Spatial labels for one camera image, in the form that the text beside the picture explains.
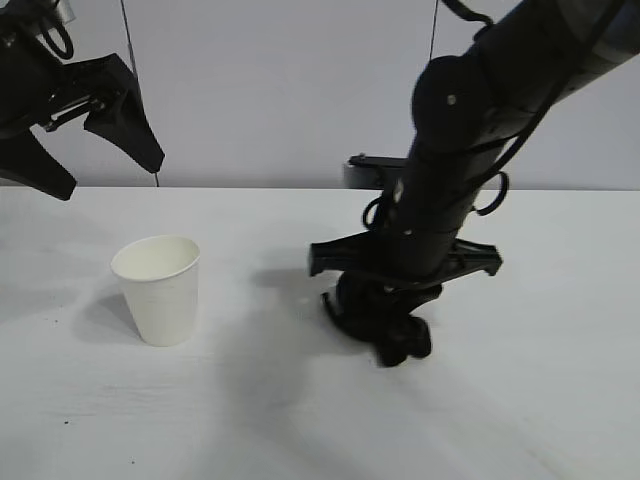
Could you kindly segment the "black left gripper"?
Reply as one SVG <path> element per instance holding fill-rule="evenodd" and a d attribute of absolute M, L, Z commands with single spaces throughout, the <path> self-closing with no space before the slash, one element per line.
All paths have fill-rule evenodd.
<path fill-rule="evenodd" d="M 22 23 L 1 21 L 1 178 L 67 201 L 75 178 L 29 130 L 51 132 L 81 115 L 84 129 L 149 173 L 165 154 L 131 70 L 116 54 L 64 64 Z"/>

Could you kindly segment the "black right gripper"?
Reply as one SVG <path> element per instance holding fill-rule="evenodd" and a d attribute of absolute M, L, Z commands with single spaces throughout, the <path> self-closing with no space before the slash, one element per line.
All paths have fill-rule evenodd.
<path fill-rule="evenodd" d="M 502 202 L 477 210 L 473 190 L 444 210 L 421 211 L 407 204 L 400 184 L 386 186 L 362 214 L 365 230 L 309 247 L 310 276 L 325 271 L 343 273 L 337 301 L 343 313 L 369 313 L 383 297 L 383 286 L 406 289 L 396 295 L 394 312 L 409 315 L 439 298 L 441 284 L 478 271 L 493 276 L 502 258 L 493 245 L 458 237 L 470 213 L 493 212 Z"/>

